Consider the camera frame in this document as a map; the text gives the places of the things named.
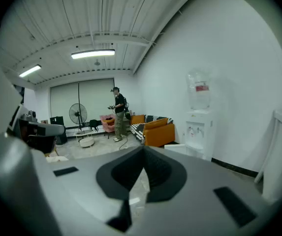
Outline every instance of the red label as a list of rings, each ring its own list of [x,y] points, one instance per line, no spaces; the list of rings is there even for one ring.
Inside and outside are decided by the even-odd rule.
[[[199,91],[208,91],[209,90],[209,86],[196,86],[195,90],[197,92],[199,92]]]

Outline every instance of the person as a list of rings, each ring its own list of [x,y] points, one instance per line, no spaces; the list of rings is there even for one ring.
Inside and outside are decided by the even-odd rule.
[[[116,119],[115,119],[115,133],[116,137],[113,139],[115,142],[122,140],[122,136],[126,136],[126,129],[123,123],[123,117],[125,116],[125,99],[120,90],[117,87],[113,88],[113,94],[116,97]]]

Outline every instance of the ceiling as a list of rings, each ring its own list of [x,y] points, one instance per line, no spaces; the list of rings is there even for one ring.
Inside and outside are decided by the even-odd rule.
[[[0,27],[0,64],[41,84],[80,72],[135,72],[160,31],[187,0],[16,0]],[[115,49],[111,57],[71,53]]]

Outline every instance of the khaki pants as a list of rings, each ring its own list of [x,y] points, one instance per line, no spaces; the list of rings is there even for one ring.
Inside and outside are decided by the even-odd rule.
[[[122,111],[120,113],[116,113],[115,119],[115,132],[117,139],[121,140],[121,135],[126,135],[125,125],[123,123],[123,117],[125,116],[125,112]]]

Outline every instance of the floor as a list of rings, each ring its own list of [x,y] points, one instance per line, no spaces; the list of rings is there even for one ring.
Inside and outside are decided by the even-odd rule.
[[[115,143],[113,141],[114,134],[110,135],[95,135],[95,144],[92,147],[83,148],[80,147],[78,141],[74,139],[68,139],[68,142],[64,145],[57,146],[57,151],[60,156],[65,156],[67,159],[79,159],[84,157],[98,156],[105,153],[111,153],[119,150],[126,142],[126,138],[123,138],[120,142]],[[122,148],[128,148],[133,146],[139,146],[141,143],[137,140],[131,133],[127,136],[127,143],[122,146]],[[242,181],[251,182],[256,189],[262,193],[263,183],[254,184],[254,178],[249,177],[231,170],[228,170],[234,175],[238,176]],[[148,178],[145,170],[141,172],[139,178],[135,182],[133,188],[130,191],[130,210],[132,222],[137,220],[142,216],[145,206],[146,195],[150,191]]]

